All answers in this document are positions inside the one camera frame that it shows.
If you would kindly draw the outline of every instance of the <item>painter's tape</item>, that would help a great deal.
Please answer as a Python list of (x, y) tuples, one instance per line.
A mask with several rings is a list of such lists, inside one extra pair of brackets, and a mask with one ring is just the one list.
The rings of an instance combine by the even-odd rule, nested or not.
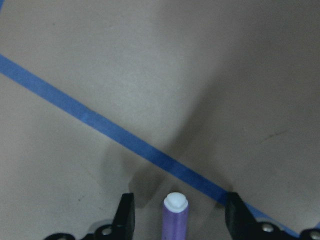
[[(159, 168), (184, 181), (218, 203), (225, 205), (227, 191), (181, 164), (177, 160), (161, 152), (129, 131), (108, 120), (104, 116), (88, 109), (79, 101), (45, 82), (41, 78), (22, 68), (18, 64), (0, 54), (0, 73), (22, 85), (56, 107), (64, 110), (76, 119), (108, 136), (127, 149), (133, 151)], [(252, 214), (257, 217), (271, 219), (253, 206), (247, 204)], [(283, 226), (291, 235), (295, 232)]]
[(4, 1), (5, 1), (5, 0), (0, 0), (0, 11), (1, 11), (1, 9), (2, 9), (2, 5), (4, 4)]

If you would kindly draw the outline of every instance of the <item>purple cylinder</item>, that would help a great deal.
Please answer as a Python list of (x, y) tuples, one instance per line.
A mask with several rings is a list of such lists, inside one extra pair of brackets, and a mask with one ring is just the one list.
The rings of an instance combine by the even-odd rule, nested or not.
[(179, 192), (172, 192), (163, 201), (162, 240), (186, 240), (189, 204)]

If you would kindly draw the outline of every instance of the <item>floor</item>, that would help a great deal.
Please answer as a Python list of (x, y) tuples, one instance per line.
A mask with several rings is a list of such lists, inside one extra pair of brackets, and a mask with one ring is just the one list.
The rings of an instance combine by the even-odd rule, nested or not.
[(189, 200), (188, 240), (231, 239), (223, 206), (184, 171), (156, 166), (157, 156), (132, 152), (126, 138), (45, 100), (50, 93), (34, 94), (3, 61), (289, 229), (314, 227), (319, 39), (315, 0), (5, 0), (0, 239), (80, 239), (112, 219), (127, 192), (135, 194), (133, 239), (160, 239), (162, 201), (174, 191)]

